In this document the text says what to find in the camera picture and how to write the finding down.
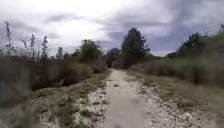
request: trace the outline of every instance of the dry grass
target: dry grass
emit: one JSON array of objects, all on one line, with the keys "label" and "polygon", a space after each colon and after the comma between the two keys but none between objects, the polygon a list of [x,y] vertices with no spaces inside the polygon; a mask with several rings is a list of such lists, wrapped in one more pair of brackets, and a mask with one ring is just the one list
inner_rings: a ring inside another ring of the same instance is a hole
[{"label": "dry grass", "polygon": [[105,73],[95,74],[91,78],[71,86],[37,90],[27,104],[30,105],[37,119],[47,114],[49,121],[54,122],[57,119],[60,127],[87,128],[81,119],[78,124],[75,124],[72,115],[80,113],[80,115],[91,118],[93,114],[82,110],[78,107],[79,105],[74,106],[74,104],[79,104],[79,98],[87,97],[90,92],[102,87],[101,81],[109,73],[107,71]]},{"label": "dry grass", "polygon": [[215,86],[195,86],[190,82],[170,78],[149,76],[129,72],[140,79],[145,86],[158,87],[156,92],[163,101],[173,102],[183,111],[204,111],[215,113],[218,125],[224,126],[224,90]]}]

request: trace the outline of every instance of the dirt path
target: dirt path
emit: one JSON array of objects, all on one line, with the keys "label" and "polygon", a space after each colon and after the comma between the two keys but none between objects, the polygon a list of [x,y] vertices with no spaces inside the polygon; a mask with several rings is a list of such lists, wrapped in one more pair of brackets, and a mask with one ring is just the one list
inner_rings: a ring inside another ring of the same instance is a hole
[{"label": "dirt path", "polygon": [[[144,89],[147,95],[139,93]],[[212,128],[203,116],[181,112],[162,103],[153,88],[143,88],[132,76],[112,70],[105,88],[109,104],[104,128]]]}]

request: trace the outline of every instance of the bush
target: bush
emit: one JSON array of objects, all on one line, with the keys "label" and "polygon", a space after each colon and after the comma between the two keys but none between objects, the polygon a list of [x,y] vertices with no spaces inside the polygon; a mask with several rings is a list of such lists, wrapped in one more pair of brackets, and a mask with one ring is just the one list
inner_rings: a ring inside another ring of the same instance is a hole
[{"label": "bush", "polygon": [[106,71],[106,63],[103,60],[97,60],[92,68],[93,68],[93,73],[103,73]]},{"label": "bush", "polygon": [[69,62],[52,66],[49,70],[49,84],[52,86],[67,86],[88,78],[90,68],[82,63]]},{"label": "bush", "polygon": [[130,69],[149,75],[171,76],[198,84],[223,85],[224,69],[221,60],[162,59],[151,60]]}]

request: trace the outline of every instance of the cloud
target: cloud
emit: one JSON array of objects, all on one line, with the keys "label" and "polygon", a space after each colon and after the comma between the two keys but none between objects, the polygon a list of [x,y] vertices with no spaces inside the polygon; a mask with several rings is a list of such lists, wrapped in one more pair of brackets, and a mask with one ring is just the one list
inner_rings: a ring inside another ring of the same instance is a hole
[{"label": "cloud", "polygon": [[44,20],[44,23],[61,22],[65,20],[80,20],[80,19],[83,19],[83,17],[76,16],[74,14],[57,14]]},{"label": "cloud", "polygon": [[6,20],[18,39],[47,35],[52,49],[77,47],[85,38],[101,41],[103,49],[120,47],[137,27],[152,52],[163,55],[194,32],[215,32],[224,23],[223,6],[222,0],[1,0],[0,40],[7,41]]}]

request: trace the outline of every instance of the white cloud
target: white cloud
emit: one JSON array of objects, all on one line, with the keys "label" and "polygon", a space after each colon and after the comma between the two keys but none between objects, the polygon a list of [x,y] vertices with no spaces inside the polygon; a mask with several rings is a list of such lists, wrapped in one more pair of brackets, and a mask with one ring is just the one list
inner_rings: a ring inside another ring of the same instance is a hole
[{"label": "white cloud", "polygon": [[[23,36],[35,34],[43,39],[45,35],[55,35],[49,36],[49,45],[55,48],[60,42],[63,42],[64,47],[75,47],[85,38],[117,41],[118,39],[112,38],[116,38],[119,33],[127,32],[130,27],[138,27],[147,37],[163,38],[170,33],[175,35],[174,33],[184,31],[179,30],[182,28],[180,26],[194,30],[195,27],[203,25],[206,30],[214,31],[214,26],[224,23],[224,1],[198,0],[195,5],[193,2],[195,1],[0,0],[0,24],[7,20],[10,23],[16,21],[27,25],[17,26],[13,30]],[[183,15],[188,15],[184,20],[178,19],[183,16],[182,7],[187,9],[187,14]],[[53,16],[63,18],[63,15],[67,17],[55,22],[45,22]]]}]

